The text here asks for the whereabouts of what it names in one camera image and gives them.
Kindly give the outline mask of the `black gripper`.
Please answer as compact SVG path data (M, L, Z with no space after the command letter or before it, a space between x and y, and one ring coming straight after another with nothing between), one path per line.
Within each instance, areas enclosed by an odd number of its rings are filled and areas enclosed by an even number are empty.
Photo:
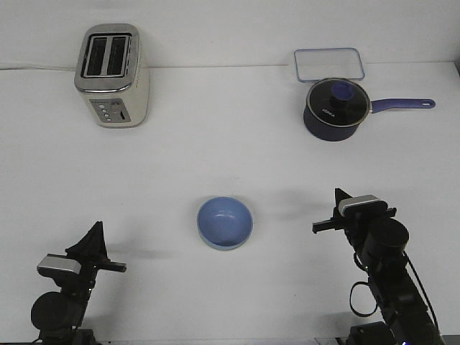
M104 239L104 226L99 221L77 244L65 249L65 253L76 259L81 265L76 280L77 288L93 288L100 270L109 272L126 272L127 270L125 263L113 262L109 259Z
M350 244L363 244L369 232L371 220L379 217L392 218L396 215L396 208L380 208L377 206L363 207L349 210L354 198L340 188L334 189L335 207L332 217L325 221L313 223L312 232L317 234L325 230L343 230Z

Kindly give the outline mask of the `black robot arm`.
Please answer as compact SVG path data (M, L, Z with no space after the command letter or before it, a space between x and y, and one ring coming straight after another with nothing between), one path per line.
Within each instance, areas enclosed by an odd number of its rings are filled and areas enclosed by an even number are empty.
M31 322L42 344L98 343L93 330L82 329L81 325L101 270L127 270L126 264L109 259L102 221L97 221L64 255L47 254L40 261L38 274L52 279L60 288L38 297L31 309Z
M314 223L313 233L342 230L355 265L367 274L382 320L353 326L345 344L443 344L432 305L405 247L406 227L396 210L374 195L353 197L336 188L332 217Z

